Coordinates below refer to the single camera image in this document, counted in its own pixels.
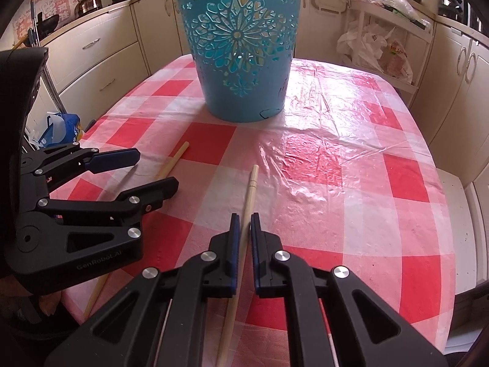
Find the wooden chopstick long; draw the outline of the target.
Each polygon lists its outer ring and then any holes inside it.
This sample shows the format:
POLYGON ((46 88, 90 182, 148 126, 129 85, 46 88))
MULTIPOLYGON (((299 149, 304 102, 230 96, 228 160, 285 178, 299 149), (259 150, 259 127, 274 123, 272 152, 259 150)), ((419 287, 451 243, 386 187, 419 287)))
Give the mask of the wooden chopstick long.
POLYGON ((218 347, 216 363, 217 367, 225 367, 227 363, 228 353, 230 350, 230 343, 234 331, 234 323, 236 319, 236 313, 239 306, 240 289, 245 268, 245 259, 249 242, 249 227, 251 221, 251 215, 254 213, 255 208, 255 196, 258 186, 259 166, 254 165, 249 174, 249 183, 244 199, 244 216, 242 223, 240 224, 240 246, 239 246, 239 258, 238 258, 238 275, 237 275, 237 287, 234 297, 228 301, 226 308, 226 316, 224 325, 222 328, 220 343, 218 347))

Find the blue plastic bag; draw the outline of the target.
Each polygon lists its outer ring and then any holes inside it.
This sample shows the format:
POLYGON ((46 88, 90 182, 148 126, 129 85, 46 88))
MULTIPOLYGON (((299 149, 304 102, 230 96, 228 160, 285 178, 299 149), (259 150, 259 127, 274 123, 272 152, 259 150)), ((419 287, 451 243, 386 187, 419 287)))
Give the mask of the blue plastic bag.
POLYGON ((48 113, 45 127, 36 140, 39 147, 77 143, 84 135, 80 118, 74 113, 48 113))

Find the steel kettle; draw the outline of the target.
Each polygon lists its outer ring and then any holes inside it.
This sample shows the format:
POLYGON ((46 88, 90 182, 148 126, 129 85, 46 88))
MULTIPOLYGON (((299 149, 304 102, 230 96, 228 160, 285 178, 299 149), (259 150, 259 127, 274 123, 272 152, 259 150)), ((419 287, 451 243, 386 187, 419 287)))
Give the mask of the steel kettle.
POLYGON ((82 17, 103 7, 102 0, 77 0, 75 16, 82 17))

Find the wooden chopstick short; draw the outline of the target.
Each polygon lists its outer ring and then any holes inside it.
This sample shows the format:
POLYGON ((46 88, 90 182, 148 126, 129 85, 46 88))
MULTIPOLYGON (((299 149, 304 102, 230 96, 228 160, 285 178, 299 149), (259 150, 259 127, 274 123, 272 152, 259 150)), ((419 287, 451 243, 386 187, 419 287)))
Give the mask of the wooden chopstick short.
MULTIPOLYGON (((168 177, 168 175, 171 173, 172 169, 177 165, 177 162, 179 159, 182 157, 182 155, 185 153, 185 151, 189 148, 190 144, 188 141, 185 141, 181 147, 177 150, 175 155, 170 159, 170 161, 159 171, 157 174, 156 178, 157 179, 163 179, 168 177)), ((91 312, 94 308, 94 304, 97 302, 100 293, 103 291, 103 288, 105 286, 105 283, 107 282, 109 277, 109 274, 105 274, 104 276, 99 277, 97 283, 95 284, 93 291, 91 292, 91 295, 89 297, 89 300, 87 302, 87 305, 84 310, 84 318, 87 320, 91 312)))

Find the red white checkered tablecloth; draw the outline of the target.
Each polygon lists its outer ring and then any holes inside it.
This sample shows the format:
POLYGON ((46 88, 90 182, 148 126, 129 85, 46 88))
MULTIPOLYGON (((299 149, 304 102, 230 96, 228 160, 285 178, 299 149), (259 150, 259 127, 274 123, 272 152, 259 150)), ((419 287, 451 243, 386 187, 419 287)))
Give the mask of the red white checkered tablecloth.
POLYGON ((113 272, 104 305, 142 269, 182 265, 225 232, 259 167, 262 228, 311 266, 348 267, 437 348, 453 316, 455 256, 447 201, 419 129, 378 76, 294 60, 284 108, 232 124, 206 108, 191 56, 127 93, 85 134, 102 151, 140 150, 136 167, 85 173, 60 199, 111 201, 155 179, 180 147, 179 189, 143 219, 143 256, 113 272))

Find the teal perforated bucket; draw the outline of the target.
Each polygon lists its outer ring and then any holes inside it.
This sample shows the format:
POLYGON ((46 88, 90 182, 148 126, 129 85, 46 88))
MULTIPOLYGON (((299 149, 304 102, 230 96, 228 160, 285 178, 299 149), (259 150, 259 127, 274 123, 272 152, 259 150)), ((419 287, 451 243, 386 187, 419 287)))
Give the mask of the teal perforated bucket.
POLYGON ((176 0, 206 107, 249 123, 284 106, 300 0, 176 0))

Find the white plastic bag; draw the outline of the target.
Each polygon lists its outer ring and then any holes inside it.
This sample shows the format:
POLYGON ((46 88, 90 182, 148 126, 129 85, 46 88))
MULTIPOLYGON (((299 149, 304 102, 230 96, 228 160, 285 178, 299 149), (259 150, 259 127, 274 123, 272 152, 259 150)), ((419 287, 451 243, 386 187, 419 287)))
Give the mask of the white plastic bag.
POLYGON ((359 33, 358 21, 350 22, 348 30, 336 43, 336 52, 349 56, 351 62, 358 66, 384 72, 379 59, 387 48, 388 40, 394 30, 395 28, 387 30, 374 22, 359 33))

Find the white utility cart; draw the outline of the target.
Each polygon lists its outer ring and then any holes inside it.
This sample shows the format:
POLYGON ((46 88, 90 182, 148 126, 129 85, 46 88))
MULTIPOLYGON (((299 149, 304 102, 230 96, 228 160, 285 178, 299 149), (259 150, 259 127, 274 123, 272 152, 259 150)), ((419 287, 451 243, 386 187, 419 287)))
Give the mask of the white utility cart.
POLYGON ((377 74, 410 98, 433 34, 410 0, 302 0, 296 55, 377 74))

